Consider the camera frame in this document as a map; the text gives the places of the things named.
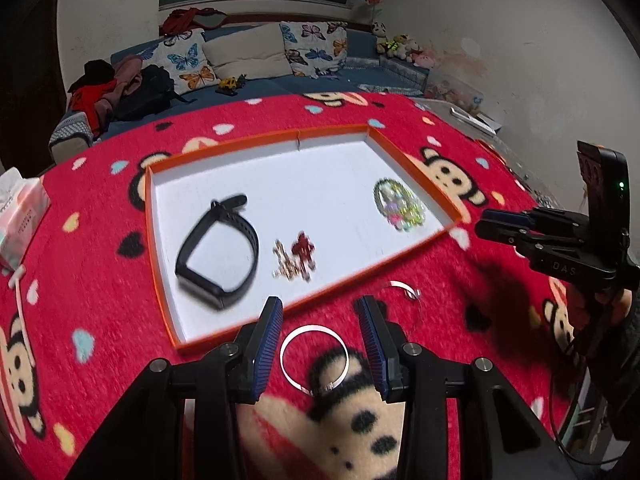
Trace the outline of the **right hand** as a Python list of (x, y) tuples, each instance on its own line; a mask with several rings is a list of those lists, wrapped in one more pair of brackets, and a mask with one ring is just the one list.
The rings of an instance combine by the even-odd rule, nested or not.
[(629, 289), (585, 294), (574, 285), (567, 287), (566, 298), (568, 319), (575, 332), (587, 327), (593, 313), (602, 313), (604, 322), (608, 325), (620, 324), (629, 314), (634, 302), (634, 294)]

